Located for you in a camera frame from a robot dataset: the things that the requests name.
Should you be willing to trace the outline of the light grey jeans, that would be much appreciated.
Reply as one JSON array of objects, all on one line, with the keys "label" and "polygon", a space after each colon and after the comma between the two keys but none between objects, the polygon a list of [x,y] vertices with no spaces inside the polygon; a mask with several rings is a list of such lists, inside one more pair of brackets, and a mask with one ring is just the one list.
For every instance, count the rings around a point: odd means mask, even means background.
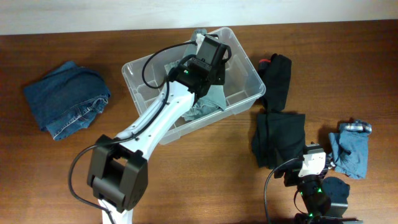
[{"label": "light grey jeans", "polygon": [[[190,40],[195,42],[197,34],[207,34],[206,29],[196,29]],[[183,54],[183,57],[188,55],[196,55],[198,48],[196,45],[189,45]],[[226,109],[226,98],[224,95],[223,85],[212,85],[208,90],[207,95],[198,99],[198,101],[186,113],[182,115],[185,121],[193,121],[204,116],[207,116],[215,111],[224,111]]]}]

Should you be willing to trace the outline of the clear plastic storage bin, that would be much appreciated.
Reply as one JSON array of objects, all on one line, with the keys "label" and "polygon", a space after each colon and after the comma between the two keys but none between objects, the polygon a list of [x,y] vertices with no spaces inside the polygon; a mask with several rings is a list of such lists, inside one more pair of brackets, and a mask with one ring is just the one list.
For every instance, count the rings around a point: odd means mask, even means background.
[{"label": "clear plastic storage bin", "polygon": [[[178,140],[188,133],[232,114],[248,110],[266,92],[265,84],[257,74],[234,32],[229,27],[222,27],[210,33],[216,34],[222,42],[231,47],[232,57],[225,65],[225,83],[223,85],[226,109],[215,111],[193,121],[179,118],[160,140],[159,143],[162,145]],[[138,114],[145,112],[160,94],[160,90],[151,89],[142,81],[142,68],[148,58],[149,56],[145,56],[125,63],[121,69]]]}]

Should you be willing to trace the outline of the black garment with red band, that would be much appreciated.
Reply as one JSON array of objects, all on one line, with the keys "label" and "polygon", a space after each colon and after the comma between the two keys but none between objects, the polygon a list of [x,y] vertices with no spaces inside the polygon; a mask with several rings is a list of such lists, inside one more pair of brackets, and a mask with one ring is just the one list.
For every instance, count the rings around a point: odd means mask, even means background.
[{"label": "black garment with red band", "polygon": [[292,73],[292,61],[281,54],[259,61],[258,74],[266,86],[260,100],[268,111],[282,111],[285,108]]}]

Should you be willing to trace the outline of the dark blue jeans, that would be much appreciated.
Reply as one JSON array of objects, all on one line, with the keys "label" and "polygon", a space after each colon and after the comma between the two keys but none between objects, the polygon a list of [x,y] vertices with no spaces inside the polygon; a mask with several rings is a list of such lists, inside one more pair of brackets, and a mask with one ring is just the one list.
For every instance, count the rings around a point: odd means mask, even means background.
[{"label": "dark blue jeans", "polygon": [[40,130],[55,141],[88,128],[111,97],[98,72],[73,61],[26,86],[23,93]]}]

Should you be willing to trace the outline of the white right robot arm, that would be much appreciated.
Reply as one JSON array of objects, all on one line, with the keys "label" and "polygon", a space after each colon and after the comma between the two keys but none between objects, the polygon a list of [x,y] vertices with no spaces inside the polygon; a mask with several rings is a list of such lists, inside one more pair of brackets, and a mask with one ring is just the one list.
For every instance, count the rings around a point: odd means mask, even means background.
[{"label": "white right robot arm", "polygon": [[343,216],[348,209],[350,185],[337,177],[327,177],[329,167],[330,157],[313,142],[296,160],[276,170],[274,177],[283,178],[286,187],[295,187],[294,199],[301,197],[305,205],[305,210],[294,216],[294,223],[363,223]]}]

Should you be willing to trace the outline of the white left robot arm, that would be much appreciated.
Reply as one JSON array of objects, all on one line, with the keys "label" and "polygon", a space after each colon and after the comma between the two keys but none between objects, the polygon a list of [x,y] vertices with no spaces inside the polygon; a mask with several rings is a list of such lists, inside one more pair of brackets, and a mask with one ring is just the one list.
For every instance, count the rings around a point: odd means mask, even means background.
[{"label": "white left robot arm", "polygon": [[223,85],[230,46],[216,34],[200,35],[198,51],[172,68],[159,96],[130,127],[111,139],[102,135],[90,161],[87,184],[99,200],[103,223],[131,223],[148,186],[148,160],[156,145],[213,85]]}]

